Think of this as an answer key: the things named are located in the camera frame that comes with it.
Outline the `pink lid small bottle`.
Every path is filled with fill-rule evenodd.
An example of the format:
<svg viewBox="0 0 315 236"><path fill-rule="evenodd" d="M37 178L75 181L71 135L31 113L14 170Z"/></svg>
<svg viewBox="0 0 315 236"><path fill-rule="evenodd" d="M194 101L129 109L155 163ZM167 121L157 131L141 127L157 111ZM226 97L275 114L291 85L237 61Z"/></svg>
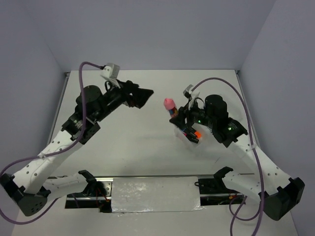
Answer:
<svg viewBox="0 0 315 236"><path fill-rule="evenodd" d="M165 109L169 112L172 118L178 115L178 109L172 98L166 98L163 104L164 104Z"/></svg>

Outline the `orange cap highlighter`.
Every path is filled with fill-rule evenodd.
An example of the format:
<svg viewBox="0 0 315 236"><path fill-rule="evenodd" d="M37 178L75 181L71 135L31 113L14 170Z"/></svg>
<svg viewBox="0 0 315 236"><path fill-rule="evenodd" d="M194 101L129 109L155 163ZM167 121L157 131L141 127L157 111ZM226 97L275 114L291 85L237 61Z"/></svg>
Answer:
<svg viewBox="0 0 315 236"><path fill-rule="evenodd" d="M199 143L199 140L201 139L202 135L198 131L190 132L189 134L189 140L193 143Z"/></svg>

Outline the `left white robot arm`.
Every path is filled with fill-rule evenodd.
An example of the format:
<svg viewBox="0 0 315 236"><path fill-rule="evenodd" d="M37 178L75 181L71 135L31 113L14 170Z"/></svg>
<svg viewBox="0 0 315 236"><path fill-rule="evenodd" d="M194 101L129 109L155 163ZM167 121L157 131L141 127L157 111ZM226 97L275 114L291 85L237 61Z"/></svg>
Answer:
<svg viewBox="0 0 315 236"><path fill-rule="evenodd" d="M75 112L49 145L21 170L12 175L3 173L0 177L1 186L24 216L33 216L49 201L68 194L104 194L102 183L87 170L61 177L52 173L100 130L98 123L115 109L121 105L140 109L153 93L132 81L118 81L106 93L95 85L84 87L76 98Z"/></svg>

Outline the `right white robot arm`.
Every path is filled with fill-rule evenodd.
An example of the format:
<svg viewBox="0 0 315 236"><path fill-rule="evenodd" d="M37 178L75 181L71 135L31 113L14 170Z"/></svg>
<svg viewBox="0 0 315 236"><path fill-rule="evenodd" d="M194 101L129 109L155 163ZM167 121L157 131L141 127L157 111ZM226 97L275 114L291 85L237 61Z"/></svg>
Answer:
<svg viewBox="0 0 315 236"><path fill-rule="evenodd" d="M229 117L227 103L220 95L209 95L198 106L198 96L186 93L188 102L170 119L192 143L200 139L193 125L210 129L216 141L239 157L255 174L257 181L244 177L231 167L224 167L214 174L214 187L219 192L235 190L262 203L263 212L279 221L299 202L305 188L301 178L292 178L281 170L253 141L251 131L239 121Z"/></svg>

